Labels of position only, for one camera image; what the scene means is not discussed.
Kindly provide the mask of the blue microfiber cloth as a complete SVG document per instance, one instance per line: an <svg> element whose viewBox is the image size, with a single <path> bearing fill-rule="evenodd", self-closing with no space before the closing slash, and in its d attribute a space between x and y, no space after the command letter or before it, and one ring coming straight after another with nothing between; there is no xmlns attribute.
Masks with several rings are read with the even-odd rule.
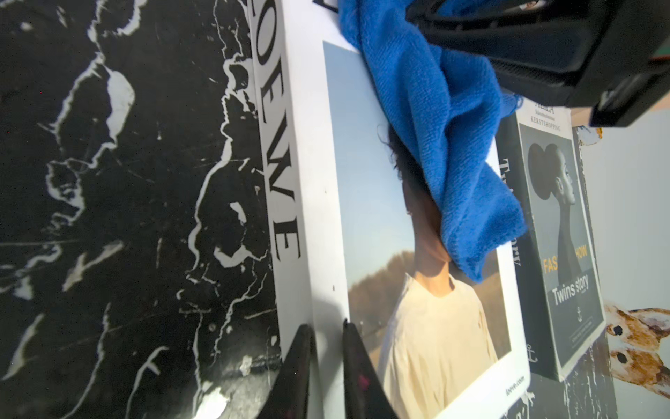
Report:
<svg viewBox="0 0 670 419"><path fill-rule="evenodd" d="M387 120L422 168L441 211L441 241L481 281L487 255L526 230L520 203L487 162L520 99L501 91L488 59L429 44L407 8L342 1L340 31L363 54Z"/></svg>

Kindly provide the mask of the grey Twins story book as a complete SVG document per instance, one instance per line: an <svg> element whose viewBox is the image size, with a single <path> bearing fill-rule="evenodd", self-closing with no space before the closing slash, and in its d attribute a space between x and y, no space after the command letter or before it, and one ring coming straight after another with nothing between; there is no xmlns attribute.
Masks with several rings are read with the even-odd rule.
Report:
<svg viewBox="0 0 670 419"><path fill-rule="evenodd" d="M563 382L605 328L571 113L526 99L496 143L527 227L512 251L530 370Z"/></svg>

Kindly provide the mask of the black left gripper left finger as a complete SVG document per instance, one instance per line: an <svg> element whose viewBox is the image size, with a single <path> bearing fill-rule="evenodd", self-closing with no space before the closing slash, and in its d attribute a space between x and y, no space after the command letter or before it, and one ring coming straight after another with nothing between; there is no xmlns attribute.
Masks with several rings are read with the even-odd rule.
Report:
<svg viewBox="0 0 670 419"><path fill-rule="evenodd" d="M257 419L307 418L313 346L312 327L301 325Z"/></svg>

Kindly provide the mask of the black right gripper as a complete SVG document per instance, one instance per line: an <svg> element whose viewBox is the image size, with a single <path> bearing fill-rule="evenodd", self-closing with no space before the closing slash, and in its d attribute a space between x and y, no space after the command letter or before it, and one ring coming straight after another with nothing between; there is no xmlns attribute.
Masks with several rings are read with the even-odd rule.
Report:
<svg viewBox="0 0 670 419"><path fill-rule="evenodd" d="M502 88L544 106L591 108L627 127L669 92L667 1L500 1L448 15L414 1L406 19L442 48L490 60Z"/></svg>

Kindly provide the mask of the white LOEWE book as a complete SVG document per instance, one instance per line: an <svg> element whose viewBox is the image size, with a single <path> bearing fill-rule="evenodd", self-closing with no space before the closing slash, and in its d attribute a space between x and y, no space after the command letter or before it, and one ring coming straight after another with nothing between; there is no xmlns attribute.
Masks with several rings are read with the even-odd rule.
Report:
<svg viewBox="0 0 670 419"><path fill-rule="evenodd" d="M346 418L347 319L397 417L504 417L530 384L511 242L456 265L339 4L247 7L283 358L310 325L307 418Z"/></svg>

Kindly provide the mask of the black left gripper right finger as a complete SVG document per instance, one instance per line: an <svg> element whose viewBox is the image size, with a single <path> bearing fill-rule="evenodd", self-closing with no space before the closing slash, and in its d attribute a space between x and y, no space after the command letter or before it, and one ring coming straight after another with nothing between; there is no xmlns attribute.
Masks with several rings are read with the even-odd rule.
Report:
<svg viewBox="0 0 670 419"><path fill-rule="evenodd" d="M343 324L345 417L348 419L397 419L368 357L356 326Z"/></svg>

